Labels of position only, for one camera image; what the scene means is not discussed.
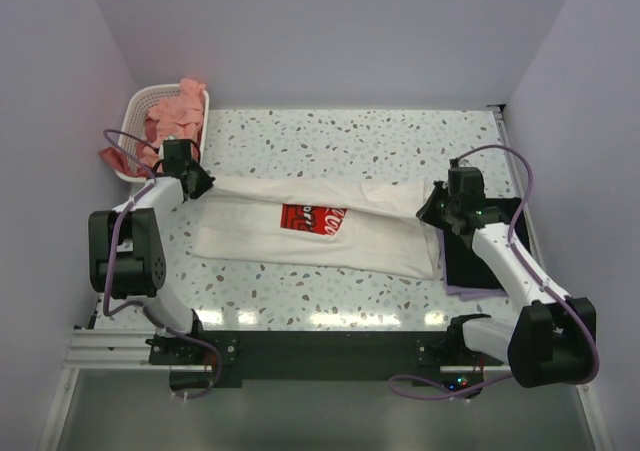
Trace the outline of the white t-shirt red print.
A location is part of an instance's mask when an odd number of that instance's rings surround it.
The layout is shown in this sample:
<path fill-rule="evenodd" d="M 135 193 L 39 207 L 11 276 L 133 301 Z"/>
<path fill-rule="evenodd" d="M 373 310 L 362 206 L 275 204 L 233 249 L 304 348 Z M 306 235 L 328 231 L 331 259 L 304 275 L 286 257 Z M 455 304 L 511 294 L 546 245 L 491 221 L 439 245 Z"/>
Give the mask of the white t-shirt red print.
<path fill-rule="evenodd" d="M 434 279 L 437 233 L 416 217 L 425 199 L 423 181 L 220 177 L 207 194 L 194 253 Z"/>

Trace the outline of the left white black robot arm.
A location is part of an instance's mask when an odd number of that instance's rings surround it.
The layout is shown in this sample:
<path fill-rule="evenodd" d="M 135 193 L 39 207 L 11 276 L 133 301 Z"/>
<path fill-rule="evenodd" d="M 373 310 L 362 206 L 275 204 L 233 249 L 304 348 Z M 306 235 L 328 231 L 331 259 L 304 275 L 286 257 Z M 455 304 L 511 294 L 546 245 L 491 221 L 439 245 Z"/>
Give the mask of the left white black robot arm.
<path fill-rule="evenodd" d="M 200 164 L 198 145 L 188 139 L 161 145 L 150 177 L 123 204 L 89 216 L 89 275 L 102 295 L 102 314 L 113 318 L 135 308 L 161 338 L 173 339 L 173 353 L 196 363 L 214 347 L 207 343 L 196 312 L 167 284 L 159 219 L 212 189 L 215 179 Z"/>

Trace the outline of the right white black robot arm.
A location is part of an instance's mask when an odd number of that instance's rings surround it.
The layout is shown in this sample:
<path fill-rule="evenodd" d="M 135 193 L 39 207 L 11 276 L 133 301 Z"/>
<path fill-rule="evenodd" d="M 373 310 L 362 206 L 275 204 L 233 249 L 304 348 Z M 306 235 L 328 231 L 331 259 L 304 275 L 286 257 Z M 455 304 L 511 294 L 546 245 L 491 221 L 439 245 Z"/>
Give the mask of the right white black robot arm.
<path fill-rule="evenodd" d="M 596 377 L 594 305 L 571 297 L 535 261 L 515 232 L 518 217 L 486 197 L 479 169 L 453 163 L 416 216 L 481 260 L 519 309 L 513 326 L 485 314 L 452 319 L 445 340 L 452 361 L 488 355 L 507 364 L 524 388 L 586 384 Z"/>

